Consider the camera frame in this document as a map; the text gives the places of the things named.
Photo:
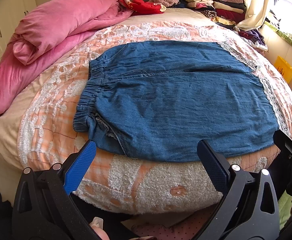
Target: curtain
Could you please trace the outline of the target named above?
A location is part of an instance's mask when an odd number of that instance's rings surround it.
[[[268,4],[269,0],[245,0],[247,7],[245,19],[236,25],[236,30],[249,31],[259,28],[269,11]]]

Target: orange plaid blanket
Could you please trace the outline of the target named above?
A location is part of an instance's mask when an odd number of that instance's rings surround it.
[[[87,81],[89,61],[113,46],[148,40],[226,41],[238,60],[257,63],[253,73],[265,88],[280,128],[292,137],[289,86],[264,57],[232,31],[217,25],[197,27],[180,22],[115,25],[98,31],[75,47],[65,61],[51,66],[51,76],[20,125],[18,154],[24,167],[48,169],[53,163],[63,163],[84,145],[87,134],[75,132],[72,124]],[[272,146],[229,161],[245,170],[259,171],[273,161],[278,151]],[[194,211],[221,198],[200,162],[156,163],[100,149],[75,194],[99,208],[130,214]]]

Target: denim pants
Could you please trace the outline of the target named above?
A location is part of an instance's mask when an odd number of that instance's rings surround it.
[[[74,130],[151,161],[198,161],[201,139],[226,157],[252,153],[273,144],[278,123],[251,72],[214,42],[119,45],[90,61]]]

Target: pink comforter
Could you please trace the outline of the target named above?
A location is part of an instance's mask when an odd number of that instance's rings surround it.
[[[132,13],[117,0],[52,0],[29,13],[16,28],[0,62],[0,115],[66,52]]]

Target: black door handle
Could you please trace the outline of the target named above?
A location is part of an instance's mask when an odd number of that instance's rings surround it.
[[[0,37],[2,37],[2,32],[0,31]]]

